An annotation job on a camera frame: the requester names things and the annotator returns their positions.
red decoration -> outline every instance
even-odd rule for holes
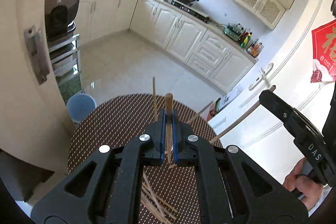
[[[311,82],[336,80],[336,20],[311,31],[314,68]]]

black appliance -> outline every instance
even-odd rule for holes
[[[45,0],[45,28],[48,41],[66,37],[76,24],[79,0]]]
[[[192,8],[192,3],[183,3],[181,0],[172,0],[171,5],[180,8],[181,10],[193,15],[194,17],[202,20],[205,23],[211,22],[210,17],[201,11]]]

wooden rod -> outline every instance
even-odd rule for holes
[[[269,91],[273,92],[275,90],[275,85],[271,86]],[[226,128],[221,134],[214,137],[212,140],[210,140],[210,143],[213,144],[214,142],[218,141],[221,137],[223,137],[226,133],[228,133],[230,130],[235,128],[237,125],[239,125],[248,115],[250,115],[253,111],[257,109],[257,107],[260,106],[260,101],[258,100],[248,111],[246,111],[239,119],[234,121],[228,128]]]
[[[156,207],[158,208],[160,214],[164,217],[165,214],[163,213],[163,210],[162,210],[162,208],[161,208],[161,206],[160,206],[160,203],[158,202],[158,200],[157,200],[157,198],[156,198],[156,196],[155,196],[155,193],[153,192],[153,190],[152,190],[152,188],[151,188],[151,185],[150,185],[150,183],[149,183],[149,181],[148,181],[148,178],[147,178],[145,172],[143,172],[143,179],[144,179],[145,182],[146,182],[146,185],[147,185],[147,188],[148,188],[149,193],[151,193],[152,200],[154,201],[154,203],[155,203]]]
[[[151,193],[149,193],[149,191],[147,191],[147,189],[144,186],[142,186],[142,190],[147,196],[151,196]],[[165,214],[169,215],[173,220],[175,220],[177,218],[171,212],[169,212],[164,206],[162,206],[162,209],[165,212]]]
[[[160,213],[156,210],[151,201],[141,192],[141,203],[150,211],[150,213],[157,218],[162,223],[171,224],[171,222],[165,217],[161,216]]]
[[[156,102],[156,91],[155,91],[155,77],[153,77],[153,107],[154,107],[154,121],[158,121],[158,106]]]
[[[173,95],[167,93],[165,95],[165,110],[166,110],[166,144],[168,163],[171,163],[171,147],[173,140],[172,114],[173,114]]]
[[[201,115],[205,110],[208,109],[213,104],[213,101],[211,101],[209,104],[207,104],[204,108],[202,108],[201,111],[197,112],[187,123],[192,123],[199,115]]]
[[[145,187],[148,190],[148,187],[145,183],[142,183],[142,186]],[[177,213],[177,210],[171,206],[169,203],[167,203],[166,201],[164,201],[162,198],[160,198],[157,194],[155,194],[156,198],[161,201],[164,205],[166,205],[169,209],[171,209],[172,211],[174,211],[175,213]]]

brown patterned tablecloth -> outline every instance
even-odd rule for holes
[[[195,112],[174,101],[179,120],[187,122]],[[164,97],[157,96],[157,109],[164,108]],[[71,173],[101,145],[112,148],[126,145],[129,140],[144,133],[145,125],[153,122],[152,94],[131,94],[115,97],[92,111],[78,126],[70,144],[68,172]],[[191,126],[194,134],[211,140],[215,137],[212,128],[201,117]],[[167,158],[161,167],[144,168],[155,193],[178,210],[173,224],[200,223],[197,185],[193,167],[168,169]],[[141,204],[140,224],[160,222]]]

wooden dowel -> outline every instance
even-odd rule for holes
[[[144,186],[142,186],[142,190],[147,196],[151,196],[151,193],[149,193],[149,191],[147,191],[147,189]],[[169,215],[173,220],[175,220],[177,218],[171,212],[169,212],[164,206],[162,206],[162,209],[165,212],[165,214]]]
[[[173,138],[172,114],[173,114],[173,95],[167,93],[165,95],[165,110],[166,110],[166,144],[168,163],[171,163],[171,147]]]
[[[193,120],[195,120],[199,115],[201,115],[205,110],[207,110],[207,108],[210,107],[212,104],[213,104],[213,101],[211,101],[204,108],[202,108],[201,111],[197,112],[189,121],[187,121],[187,123],[192,123]]]
[[[269,89],[270,92],[273,92],[275,90],[275,85],[271,86]],[[248,115],[250,115],[253,111],[257,109],[257,107],[260,106],[259,100],[252,106],[248,111],[246,111],[239,119],[234,121],[229,127],[227,127],[221,134],[214,137],[212,140],[210,140],[210,143],[213,144],[214,142],[218,141],[221,137],[223,137],[226,133],[228,133],[230,130],[235,128],[237,125],[239,125]]]
[[[147,190],[147,185],[145,183],[142,183],[142,186],[145,187]],[[160,198],[157,194],[155,194],[156,198],[161,201],[164,205],[166,205],[169,209],[171,209],[172,211],[174,211],[175,213],[177,213],[177,210],[171,206],[169,203],[165,202],[162,198]]]
[[[155,77],[153,77],[153,107],[154,107],[154,121],[158,121],[158,106],[156,102],[156,91],[155,91]]]
[[[145,180],[145,183],[146,183],[146,185],[147,185],[147,190],[149,191],[149,193],[151,193],[152,200],[154,201],[154,203],[155,203],[156,207],[158,208],[160,214],[164,217],[165,215],[164,215],[164,213],[163,213],[163,210],[162,210],[162,208],[161,208],[161,206],[160,206],[160,203],[158,202],[158,200],[157,200],[157,198],[156,198],[155,193],[153,192],[153,190],[152,190],[152,188],[151,188],[151,185],[150,185],[150,183],[149,183],[149,180],[148,180],[148,178],[147,178],[145,172],[143,172],[143,179]]]
[[[151,201],[141,192],[141,203],[150,211],[150,213],[157,218],[162,223],[171,224],[171,222],[165,217],[161,216],[160,213],[156,210]]]

